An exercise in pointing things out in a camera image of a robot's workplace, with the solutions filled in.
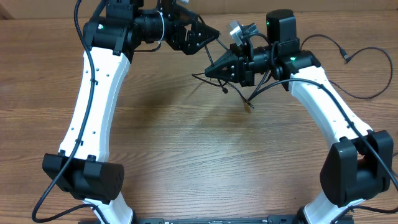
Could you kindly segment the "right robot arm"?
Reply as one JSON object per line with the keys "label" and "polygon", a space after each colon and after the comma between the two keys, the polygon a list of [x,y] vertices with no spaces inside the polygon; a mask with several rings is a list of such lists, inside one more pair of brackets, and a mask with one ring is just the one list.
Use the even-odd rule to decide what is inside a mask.
{"label": "right robot arm", "polygon": [[299,100],[319,127],[329,148],[320,172],[322,190],[295,215],[271,215],[267,223],[352,223],[350,212],[397,185],[392,171],[394,143],[387,131],[374,131],[348,107],[319,60],[303,49],[290,9],[266,16],[266,46],[254,47],[255,24],[233,21],[229,50],[205,70],[208,78],[253,86],[260,73],[273,78]]}

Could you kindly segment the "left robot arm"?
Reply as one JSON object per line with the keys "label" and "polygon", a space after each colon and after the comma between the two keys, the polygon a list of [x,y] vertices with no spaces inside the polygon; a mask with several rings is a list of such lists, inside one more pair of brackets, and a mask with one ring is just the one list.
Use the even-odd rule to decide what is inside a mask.
{"label": "left robot arm", "polygon": [[118,95],[142,43],[163,42],[193,55],[219,37],[198,14],[176,1],[145,9],[142,1],[101,1],[77,27],[84,48],[83,76],[70,127],[42,168],[59,187],[94,211],[98,223],[135,223],[121,188],[124,167],[109,162],[109,134]]}

